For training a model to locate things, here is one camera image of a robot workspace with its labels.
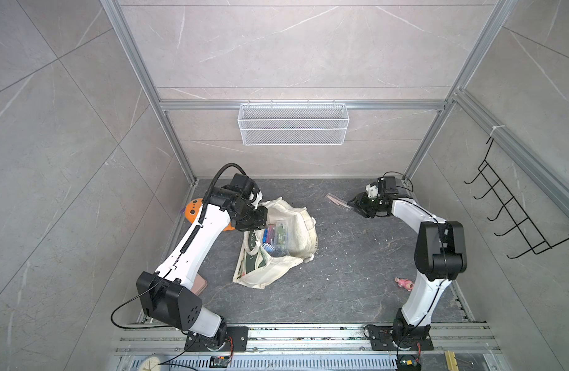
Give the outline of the clear case pink compass set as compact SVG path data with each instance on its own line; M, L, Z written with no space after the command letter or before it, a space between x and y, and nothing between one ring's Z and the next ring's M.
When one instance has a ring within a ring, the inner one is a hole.
M334 205L337 205L337 207L343 208L345 210L353 209L353 207L347 201L339 198L338 196L333 195L332 193L327 193L325 195L325 198Z

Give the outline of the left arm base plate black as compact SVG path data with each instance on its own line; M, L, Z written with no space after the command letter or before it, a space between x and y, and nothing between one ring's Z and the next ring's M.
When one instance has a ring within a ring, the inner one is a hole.
M185 343L186 352L244 352L247 349L249 328L227 326L220 328L212 338L189 333Z

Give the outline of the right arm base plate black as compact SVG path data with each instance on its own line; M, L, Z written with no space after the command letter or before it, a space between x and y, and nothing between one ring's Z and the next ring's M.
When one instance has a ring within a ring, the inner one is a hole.
M431 351L434 349L429 334L431 326L408 326L407 329L393 326L366 325L363 335L373 351Z

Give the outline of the cream canvas tote bag leaves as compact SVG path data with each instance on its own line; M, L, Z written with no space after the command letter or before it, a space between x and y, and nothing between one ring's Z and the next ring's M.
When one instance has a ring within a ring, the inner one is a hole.
M267 226L275 225L275 254L263 248L264 230L244 233L233 282L248 288L264 289L290 269L312 261L318 250L315 218L306 208L293 207L282 198L265 202Z

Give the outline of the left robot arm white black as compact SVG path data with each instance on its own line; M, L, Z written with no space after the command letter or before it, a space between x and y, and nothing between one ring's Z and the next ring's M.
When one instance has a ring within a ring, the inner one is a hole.
M137 295L143 313L173 327L221 346L227 338L226 321L208 310L192 288L202 262L228 226L241 232L262 230L267 208L261 205L257 183L236 163L222 166L202 198L201 208L185 236L152 273L137 279Z

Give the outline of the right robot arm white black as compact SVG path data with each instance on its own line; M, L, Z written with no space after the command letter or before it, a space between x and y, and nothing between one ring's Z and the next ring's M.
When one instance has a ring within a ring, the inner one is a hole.
M349 201L349 205L365 218L394 216L417 232L414 249L417 277L399 311L397 324L408 329L429 326L445 289L467 268L462 224L435 216L408 196L370 197L363 192Z

